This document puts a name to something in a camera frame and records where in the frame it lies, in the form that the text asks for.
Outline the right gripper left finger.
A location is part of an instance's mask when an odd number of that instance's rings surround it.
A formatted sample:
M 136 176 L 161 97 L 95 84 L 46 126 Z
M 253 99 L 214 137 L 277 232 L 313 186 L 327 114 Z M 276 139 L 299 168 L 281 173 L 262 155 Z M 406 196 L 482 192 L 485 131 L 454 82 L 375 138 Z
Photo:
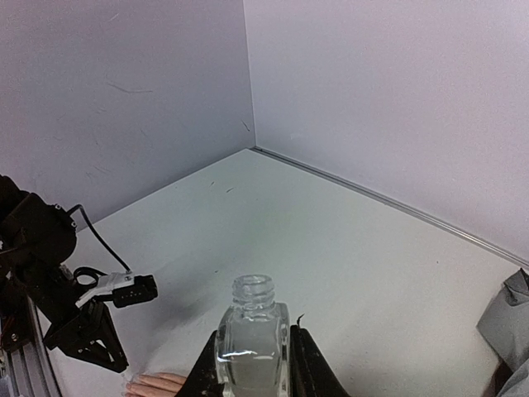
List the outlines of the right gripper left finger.
M 215 341 L 217 332 L 214 331 L 193 369 L 189 373 L 176 397 L 220 397 L 223 385 L 218 382 L 215 359 Z

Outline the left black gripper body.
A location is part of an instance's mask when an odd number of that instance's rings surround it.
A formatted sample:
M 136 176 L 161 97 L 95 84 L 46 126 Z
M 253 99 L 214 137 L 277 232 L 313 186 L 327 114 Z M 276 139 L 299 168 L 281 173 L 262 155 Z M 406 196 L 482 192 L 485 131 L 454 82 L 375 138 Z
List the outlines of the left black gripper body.
M 50 325 L 44 336 L 45 346 L 64 354 L 90 352 L 102 331 L 105 313 L 106 306 L 102 302 L 86 303 L 77 313 Z

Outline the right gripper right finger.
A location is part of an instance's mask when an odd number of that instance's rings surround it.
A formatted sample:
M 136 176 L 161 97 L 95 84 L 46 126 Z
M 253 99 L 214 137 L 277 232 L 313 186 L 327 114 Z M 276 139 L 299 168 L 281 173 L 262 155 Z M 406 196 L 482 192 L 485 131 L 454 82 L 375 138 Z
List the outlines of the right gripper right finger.
M 289 376 L 292 396 L 350 397 L 327 363 L 300 316 L 290 327 Z

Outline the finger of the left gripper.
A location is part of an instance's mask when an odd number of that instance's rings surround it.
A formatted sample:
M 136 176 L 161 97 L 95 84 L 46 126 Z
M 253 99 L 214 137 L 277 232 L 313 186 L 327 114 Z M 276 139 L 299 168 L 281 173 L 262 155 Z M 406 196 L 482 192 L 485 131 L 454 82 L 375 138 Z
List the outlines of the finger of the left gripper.
M 104 314 L 103 328 L 91 351 L 84 354 L 66 353 L 65 355 L 116 373 L 122 373 L 128 367 L 128 361 L 108 307 L 106 304 L 104 305 L 106 306 L 106 313 Z

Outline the clear nail polish bottle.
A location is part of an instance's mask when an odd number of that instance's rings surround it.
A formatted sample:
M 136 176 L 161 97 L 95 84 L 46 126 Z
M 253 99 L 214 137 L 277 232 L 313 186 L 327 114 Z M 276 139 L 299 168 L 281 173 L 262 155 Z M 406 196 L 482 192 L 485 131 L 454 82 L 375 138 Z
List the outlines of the clear nail polish bottle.
M 217 380 L 224 396 L 290 396 L 288 307 L 275 300 L 267 275 L 232 284 L 232 304 L 215 341 Z

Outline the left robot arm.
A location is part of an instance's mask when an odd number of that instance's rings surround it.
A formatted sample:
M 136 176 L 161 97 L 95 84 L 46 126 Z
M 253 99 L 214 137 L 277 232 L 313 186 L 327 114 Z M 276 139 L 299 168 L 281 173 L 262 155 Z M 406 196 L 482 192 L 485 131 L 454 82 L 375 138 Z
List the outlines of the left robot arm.
M 77 305 L 81 289 L 63 267 L 74 253 L 73 219 L 39 196 L 1 178 L 1 272 L 44 314 L 50 326 L 43 343 L 66 356 L 123 372 L 128 362 L 108 306 L 90 299 Z

